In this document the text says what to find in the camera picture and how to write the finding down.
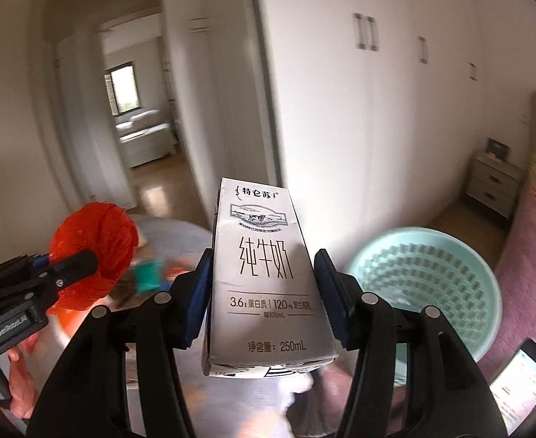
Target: plastic basket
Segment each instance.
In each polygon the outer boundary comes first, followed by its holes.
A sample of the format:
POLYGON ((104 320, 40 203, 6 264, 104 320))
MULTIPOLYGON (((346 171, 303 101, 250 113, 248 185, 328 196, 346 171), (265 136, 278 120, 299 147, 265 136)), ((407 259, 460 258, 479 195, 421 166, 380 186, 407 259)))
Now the plastic basket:
MULTIPOLYGON (((501 322, 501 291, 489 265, 442 232, 404 228, 377 238, 348 269, 363 288, 395 308, 442 310, 473 358, 491 347, 501 322)), ((397 345, 395 385, 406 383, 406 345, 397 345)))

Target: red object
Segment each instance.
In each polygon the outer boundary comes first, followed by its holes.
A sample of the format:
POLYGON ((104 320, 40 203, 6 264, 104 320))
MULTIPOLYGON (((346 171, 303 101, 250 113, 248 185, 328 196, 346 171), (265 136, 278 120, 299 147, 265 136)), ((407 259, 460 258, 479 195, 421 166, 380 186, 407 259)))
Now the red object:
POLYGON ((187 272, 189 272, 189 270, 185 270, 182 267, 173 267, 170 269, 170 272, 166 274, 166 279, 169 281, 175 281, 179 275, 187 272))
POLYGON ((50 263, 90 249, 99 264, 95 274, 59 292, 50 312, 57 308, 83 311, 105 297, 130 266, 137 245, 136 226, 115 204, 90 203, 68 216, 51 240, 50 263))

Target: window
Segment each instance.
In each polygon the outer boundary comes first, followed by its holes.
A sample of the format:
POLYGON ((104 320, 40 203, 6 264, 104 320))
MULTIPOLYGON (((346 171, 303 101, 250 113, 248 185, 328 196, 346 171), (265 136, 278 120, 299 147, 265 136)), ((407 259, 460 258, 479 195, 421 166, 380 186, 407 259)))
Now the window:
POLYGON ((140 108, 133 63, 127 62, 111 68, 104 77, 112 115, 124 115, 140 108))

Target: pink bedsheet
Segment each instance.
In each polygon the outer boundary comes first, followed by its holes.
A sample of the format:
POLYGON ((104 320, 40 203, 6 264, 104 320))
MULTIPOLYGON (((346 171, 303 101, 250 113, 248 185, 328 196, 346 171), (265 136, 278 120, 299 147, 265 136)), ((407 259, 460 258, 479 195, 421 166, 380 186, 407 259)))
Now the pink bedsheet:
POLYGON ((536 196, 531 189, 524 192, 495 276, 503 315, 495 342, 479 362, 487 380, 526 338, 536 338, 536 196))

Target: white wardrobe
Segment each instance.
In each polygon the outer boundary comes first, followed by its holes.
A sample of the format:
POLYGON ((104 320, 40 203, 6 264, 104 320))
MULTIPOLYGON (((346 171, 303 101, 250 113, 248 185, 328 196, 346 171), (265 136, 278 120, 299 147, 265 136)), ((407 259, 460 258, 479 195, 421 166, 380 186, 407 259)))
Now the white wardrobe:
POLYGON ((473 0, 259 0, 284 185, 342 267, 461 191, 480 146, 473 0))

